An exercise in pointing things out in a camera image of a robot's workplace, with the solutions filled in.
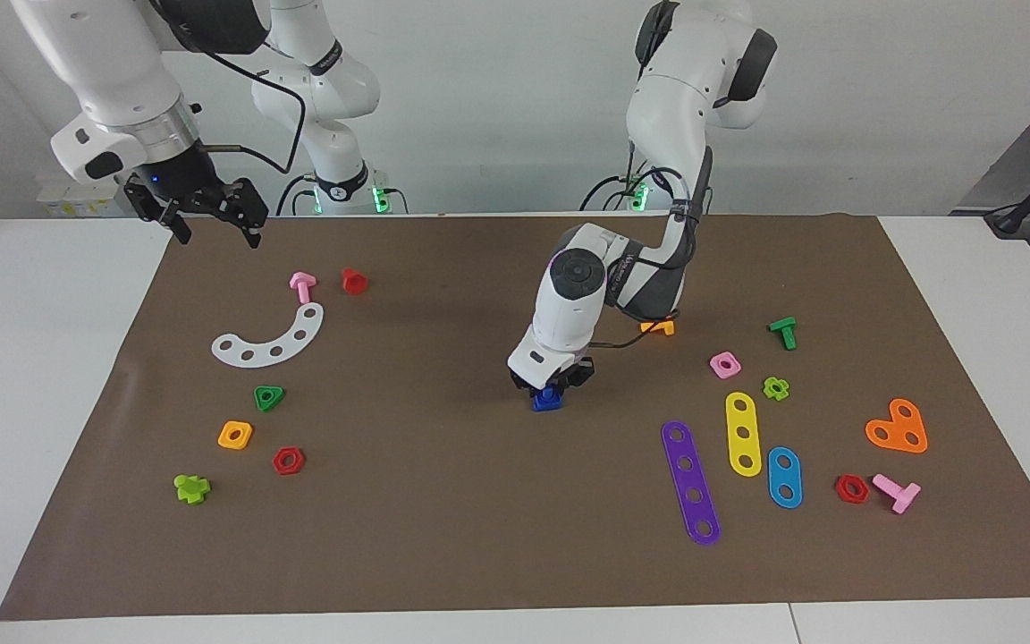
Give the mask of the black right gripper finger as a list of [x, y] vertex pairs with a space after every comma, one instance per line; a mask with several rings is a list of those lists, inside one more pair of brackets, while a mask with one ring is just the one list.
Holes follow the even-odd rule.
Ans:
[[161, 203], [152, 191], [134, 175], [123, 184], [123, 194], [130, 201], [132, 211], [140, 221], [161, 225], [171, 232], [180, 244], [188, 244], [191, 229], [180, 215], [180, 201], [169, 199], [166, 204]]
[[250, 179], [238, 178], [222, 183], [221, 195], [217, 221], [233, 225], [244, 236], [247, 245], [258, 249], [262, 240], [261, 231], [268, 221], [268, 207], [258, 188]]

